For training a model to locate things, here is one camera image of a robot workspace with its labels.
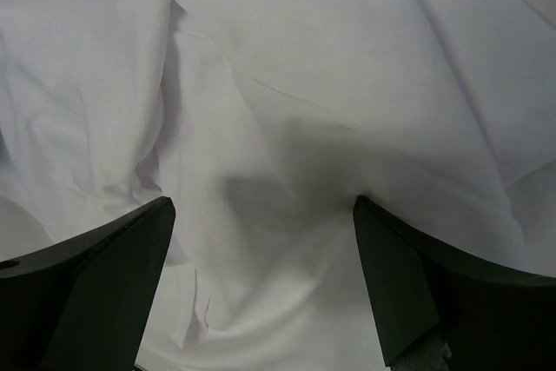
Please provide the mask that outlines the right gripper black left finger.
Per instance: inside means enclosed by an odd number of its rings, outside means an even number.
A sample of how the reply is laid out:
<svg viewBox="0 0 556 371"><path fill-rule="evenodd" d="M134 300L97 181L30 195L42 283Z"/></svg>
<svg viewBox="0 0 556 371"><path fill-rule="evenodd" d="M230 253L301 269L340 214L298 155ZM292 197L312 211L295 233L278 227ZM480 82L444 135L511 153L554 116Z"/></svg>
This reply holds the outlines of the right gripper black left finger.
<svg viewBox="0 0 556 371"><path fill-rule="evenodd" d="M175 206L159 197L97 229L1 263L3 370L136 366Z"/></svg>

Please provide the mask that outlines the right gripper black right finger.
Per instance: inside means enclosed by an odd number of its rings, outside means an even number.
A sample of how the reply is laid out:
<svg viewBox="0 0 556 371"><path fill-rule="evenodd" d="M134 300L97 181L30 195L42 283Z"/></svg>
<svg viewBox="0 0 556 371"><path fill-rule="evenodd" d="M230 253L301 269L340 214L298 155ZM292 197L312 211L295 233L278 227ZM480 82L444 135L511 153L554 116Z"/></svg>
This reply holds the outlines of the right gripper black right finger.
<svg viewBox="0 0 556 371"><path fill-rule="evenodd" d="M364 196L354 229L392 370L552 370L555 280L426 235Z"/></svg>

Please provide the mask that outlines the white t-shirt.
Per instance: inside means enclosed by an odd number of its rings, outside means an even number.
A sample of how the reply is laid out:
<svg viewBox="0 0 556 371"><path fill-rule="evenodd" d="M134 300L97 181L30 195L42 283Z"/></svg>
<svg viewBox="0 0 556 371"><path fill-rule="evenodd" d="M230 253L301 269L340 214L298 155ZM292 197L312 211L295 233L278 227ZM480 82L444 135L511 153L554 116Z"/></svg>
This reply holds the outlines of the white t-shirt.
<svg viewBox="0 0 556 371"><path fill-rule="evenodd" d="M555 272L555 0L1 0L1 256L160 196L150 370L381 370L351 210Z"/></svg>

